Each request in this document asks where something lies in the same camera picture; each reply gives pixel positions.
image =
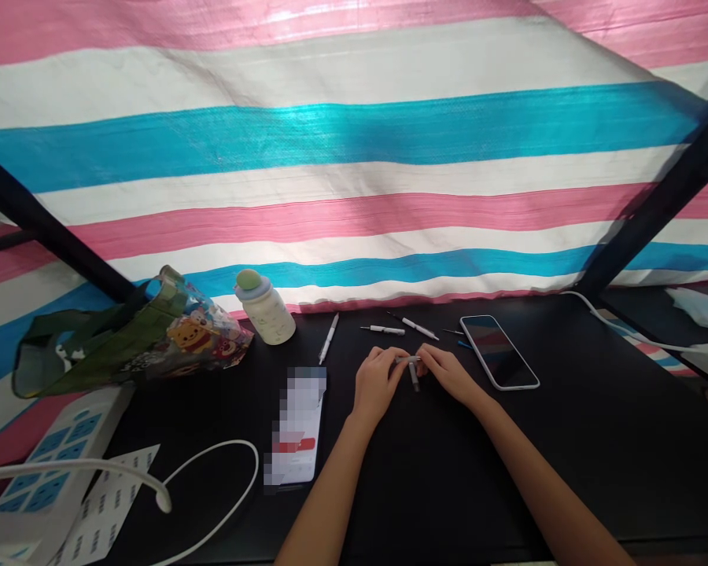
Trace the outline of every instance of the phone screen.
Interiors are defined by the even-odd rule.
[[[514,345],[491,316],[462,318],[468,338],[480,352],[499,387],[537,385],[539,382]]]

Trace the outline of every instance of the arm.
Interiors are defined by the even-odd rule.
[[[275,559],[278,566],[338,564],[367,444],[407,366],[400,363],[389,378],[396,356],[409,354],[399,348],[375,347],[362,363],[356,374],[354,409],[286,536]]]
[[[480,421],[560,566],[634,566],[632,558],[453,354],[429,344],[423,344],[417,354],[443,388]]]

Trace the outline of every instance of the green bottle cap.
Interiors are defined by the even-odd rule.
[[[262,278],[255,270],[241,270],[236,276],[236,284],[245,291],[251,291],[262,285]]]

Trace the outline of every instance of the white phone case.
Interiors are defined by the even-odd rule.
[[[525,366],[527,366],[527,369],[529,369],[529,372],[533,375],[535,378],[536,383],[532,385],[515,385],[513,387],[501,387],[496,383],[496,379],[493,377],[493,374],[491,373],[490,369],[488,369],[487,364],[485,364],[485,360],[482,358],[480,355],[480,351],[478,350],[478,347],[475,346],[474,340],[472,340],[472,337],[470,335],[469,330],[467,330],[466,326],[464,325],[464,319],[465,318],[477,318],[477,317],[488,317],[492,318],[493,322],[496,323],[496,326],[498,326],[498,329],[503,333],[503,335],[506,337],[506,339],[509,341],[509,344],[511,344],[511,347],[514,348],[514,351],[517,353],[519,358],[525,363]],[[483,369],[485,370],[485,373],[488,374],[488,378],[490,379],[490,382],[493,384],[493,387],[498,389],[499,391],[518,391],[520,389],[537,389],[540,387],[540,378],[535,375],[535,372],[533,372],[533,369],[529,366],[529,363],[527,363],[527,360],[525,360],[524,356],[522,356],[522,353],[517,350],[517,347],[514,346],[514,342],[511,341],[511,338],[509,338],[508,334],[506,334],[506,331],[503,330],[503,327],[498,323],[498,321],[491,316],[490,314],[476,314],[474,316],[469,316],[469,317],[461,317],[459,319],[459,324],[462,326],[462,330],[464,331],[464,334],[466,335],[466,338],[469,340],[470,346],[474,350],[474,353],[480,360],[480,363],[482,364]]]

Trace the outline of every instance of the striped tarp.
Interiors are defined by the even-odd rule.
[[[246,266],[292,311],[566,287],[707,98],[708,0],[0,1],[0,163],[132,281],[234,312]],[[617,283],[704,279],[708,187]],[[9,394],[31,318],[108,304],[0,253],[14,452],[58,404]]]

